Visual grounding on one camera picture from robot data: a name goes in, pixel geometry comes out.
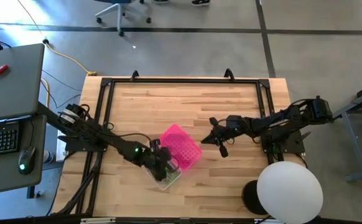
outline black metal frame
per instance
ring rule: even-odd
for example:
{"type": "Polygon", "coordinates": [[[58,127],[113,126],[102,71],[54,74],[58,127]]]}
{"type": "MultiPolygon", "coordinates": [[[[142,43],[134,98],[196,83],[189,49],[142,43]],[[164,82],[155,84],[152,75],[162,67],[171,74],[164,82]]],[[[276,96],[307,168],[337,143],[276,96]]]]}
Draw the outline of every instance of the black metal frame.
{"type": "MultiPolygon", "coordinates": [[[[269,106],[269,112],[270,114],[274,113],[274,104],[272,101],[272,95],[271,95],[271,87],[269,84],[268,79],[235,79],[232,71],[228,68],[225,72],[224,77],[229,79],[221,79],[221,78],[137,78],[139,77],[139,74],[137,71],[134,71],[131,78],[124,77],[124,78],[102,78],[101,85],[100,85],[100,93],[98,95],[98,101],[95,111],[95,117],[94,119],[99,120],[101,108],[102,108],[102,102],[103,102],[103,96],[104,92],[107,86],[109,86],[109,94],[108,94],[108,100],[106,103],[106,109],[105,109],[105,115],[104,115],[104,121],[103,126],[107,127],[109,122],[109,115],[112,105],[112,99],[113,99],[113,93],[116,83],[235,83],[235,84],[253,84],[256,87],[257,91],[257,98],[258,98],[258,104],[259,104],[259,110],[261,117],[266,116],[265,108],[264,108],[264,100],[262,98],[262,87],[265,88],[266,92],[266,98],[268,101],[269,106]]],[[[85,161],[85,166],[83,169],[83,176],[81,182],[86,179],[88,174],[90,173],[90,164],[92,160],[93,152],[87,152],[87,157],[85,161]]],[[[102,163],[103,153],[99,152],[97,155],[97,161],[98,161],[98,173],[95,175],[93,179],[93,184],[91,186],[91,194],[90,194],[90,200],[88,203],[88,208],[86,209],[86,213],[92,215],[95,205],[95,197],[96,197],[96,191],[98,186],[98,179],[100,177],[100,168],[102,163]]],[[[274,158],[272,154],[267,154],[268,163],[272,164],[274,162],[274,158]]],[[[85,193],[82,193],[77,206],[76,206],[76,213],[81,213],[83,210],[83,202],[84,202],[84,196],[85,193]]]]}

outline gray floor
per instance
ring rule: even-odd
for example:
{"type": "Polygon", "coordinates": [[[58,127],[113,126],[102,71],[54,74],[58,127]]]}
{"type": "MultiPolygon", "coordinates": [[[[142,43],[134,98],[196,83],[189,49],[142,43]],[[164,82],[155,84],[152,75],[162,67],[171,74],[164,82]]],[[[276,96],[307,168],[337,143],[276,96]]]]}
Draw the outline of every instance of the gray floor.
{"type": "MultiPolygon", "coordinates": [[[[92,0],[22,1],[38,24],[99,27],[94,14],[108,4],[92,0]]],[[[268,29],[362,30],[362,0],[262,0],[268,29]]],[[[259,29],[253,0],[211,0],[210,7],[195,8],[188,0],[145,5],[153,23],[127,15],[125,27],[259,29]]],[[[105,27],[116,24],[115,14],[103,16],[105,27]]],[[[11,45],[38,43],[37,31],[17,1],[0,0],[0,40],[11,45]]],[[[221,76],[231,68],[238,77],[268,77],[261,34],[232,30],[216,33],[44,31],[53,46],[77,58],[100,75],[221,76]]],[[[292,100],[321,95],[335,111],[362,89],[362,35],[269,35],[276,77],[286,78],[292,100]]],[[[73,62],[45,52],[44,69],[61,81],[81,89],[85,72],[73,62]]],[[[78,94],[43,73],[58,104],[78,94]]],[[[45,92],[40,92],[44,102],[45,92]]],[[[55,108],[52,101],[50,108],[55,108]]],[[[346,183],[344,175],[358,170],[352,146],[340,121],[307,127],[304,141],[310,170],[325,196],[321,215],[362,222],[362,181],[346,183]]],[[[44,171],[38,189],[45,194],[26,200],[26,189],[0,193],[0,219],[45,215],[55,195],[60,170],[44,171]]]]}

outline wooden table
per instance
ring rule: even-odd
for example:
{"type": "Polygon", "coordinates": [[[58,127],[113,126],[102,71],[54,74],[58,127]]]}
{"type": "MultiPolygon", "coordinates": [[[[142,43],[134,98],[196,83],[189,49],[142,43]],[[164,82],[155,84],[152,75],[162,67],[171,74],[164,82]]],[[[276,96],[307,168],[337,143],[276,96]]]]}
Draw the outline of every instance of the wooden table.
{"type": "MultiPolygon", "coordinates": [[[[80,104],[88,104],[91,115],[95,113],[101,79],[86,77],[81,94],[80,104]]],[[[275,111],[286,108],[290,99],[285,79],[269,80],[275,111]]],[[[100,123],[107,95],[108,91],[104,96],[100,123]]],[[[264,99],[264,102],[268,115],[267,100],[264,99]]],[[[233,145],[226,146],[229,156],[222,158],[218,147],[200,144],[210,133],[209,117],[223,119],[229,114],[259,117],[253,85],[117,83],[109,119],[114,124],[114,133],[140,132],[154,139],[172,124],[178,124],[196,141],[203,153],[190,170],[167,190],[161,191],[145,170],[125,161],[115,148],[109,147],[101,166],[94,216],[258,217],[244,207],[241,191],[267,166],[261,145],[241,136],[233,145]]],[[[147,142],[142,136],[130,136],[128,139],[147,142]]],[[[80,186],[85,157],[86,153],[78,152],[65,161],[53,212],[63,208],[80,186]]],[[[301,164],[295,155],[285,155],[285,160],[301,164]]],[[[86,191],[83,209],[87,207],[89,195],[90,187],[86,191]]]]}

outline white ball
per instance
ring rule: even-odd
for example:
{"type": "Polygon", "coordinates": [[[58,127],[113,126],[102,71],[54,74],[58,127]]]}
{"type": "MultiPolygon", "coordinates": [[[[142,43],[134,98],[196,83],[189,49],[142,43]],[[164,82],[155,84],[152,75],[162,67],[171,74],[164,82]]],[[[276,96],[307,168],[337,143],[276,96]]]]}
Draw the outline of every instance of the white ball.
{"type": "Polygon", "coordinates": [[[288,224],[309,222],[319,214],[323,203],[317,178],[293,162],[267,166],[258,178],[257,193],[268,214],[288,224]]]}

